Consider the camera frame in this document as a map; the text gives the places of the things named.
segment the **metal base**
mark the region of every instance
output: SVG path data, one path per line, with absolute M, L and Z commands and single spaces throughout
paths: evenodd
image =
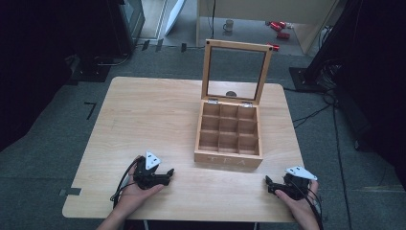
M 317 84 L 316 81 L 305 79 L 306 68 L 289 67 L 290 77 L 295 84 L 296 91 L 300 92 L 326 92 L 325 88 Z
M 110 67 L 109 65 L 89 64 L 80 61 L 70 81 L 105 82 Z

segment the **gray carpet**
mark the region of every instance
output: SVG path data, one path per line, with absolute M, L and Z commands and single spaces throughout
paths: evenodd
M 64 196 L 69 188 L 96 122 L 111 80 L 117 76 L 201 80 L 203 49 L 153 46 L 112 67 L 105 83 L 65 85 L 42 112 L 30 132 L 0 152 L 0 229 L 94 229 L 101 219 L 65 218 Z M 293 88 L 288 67 L 306 67 L 311 57 L 274 54 L 267 82 Z M 323 96 L 285 91 L 292 119 L 305 117 L 326 104 Z M 96 103 L 88 118 L 91 105 Z M 337 153 L 333 113 L 338 126 L 341 158 Z M 406 193 L 394 169 L 374 152 L 353 148 L 350 127 L 332 107 L 296 128 L 308 170 L 319 177 L 325 229 L 404 229 Z M 345 200 L 339 161 L 350 208 Z M 261 223 L 260 229 L 297 229 L 295 223 Z

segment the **wooden table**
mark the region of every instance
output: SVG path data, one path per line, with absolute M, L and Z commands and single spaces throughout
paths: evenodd
M 218 82 L 240 91 L 252 83 Z M 284 204 L 267 193 L 264 177 L 282 183 L 284 169 L 302 165 L 283 89 L 265 84 L 260 101 L 264 159 L 257 169 L 195 163 L 200 80 L 117 77 L 108 89 L 72 188 L 67 218 L 104 219 L 112 210 L 125 169 L 146 150 L 161 160 L 157 173 L 175 168 L 170 184 L 131 219 L 294 221 Z
M 214 17 L 295 23 L 302 51 L 311 45 L 334 13 L 339 0 L 218 0 Z M 196 46 L 200 17 L 212 17 L 214 0 L 197 0 Z

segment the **person's right hand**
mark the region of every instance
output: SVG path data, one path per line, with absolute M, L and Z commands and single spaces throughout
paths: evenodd
M 314 194 L 312 192 L 308 193 L 309 200 L 312 204 L 314 204 L 314 200 L 316 199 L 315 195 L 317 195 L 318 189 L 319 183 L 315 180 L 312 180 L 310 184 L 310 190 Z M 310 205 L 304 198 L 300 200 L 294 200 L 281 190 L 275 191 L 275 194 L 287 205 L 287 207 L 289 207 L 293 217 L 299 223 L 302 229 L 319 229 L 316 217 L 314 216 Z

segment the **open wooden box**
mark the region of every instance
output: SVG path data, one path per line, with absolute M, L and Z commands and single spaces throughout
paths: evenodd
M 255 168 L 259 166 L 262 161 L 259 99 L 265 84 L 271 51 L 272 46 L 269 45 L 212 39 L 206 41 L 195 162 Z M 221 54 L 223 59 L 217 60 L 216 54 Z M 235 82 L 234 76 L 221 76 L 224 69 L 240 68 L 232 70 L 232 75 L 236 72 L 241 75 L 235 79 L 252 81 L 253 76 L 246 76 L 247 73 L 244 72 L 253 69 L 253 65 L 259 69 L 254 74 L 257 84 Z M 221 74 L 216 75 L 215 70 L 220 70 Z

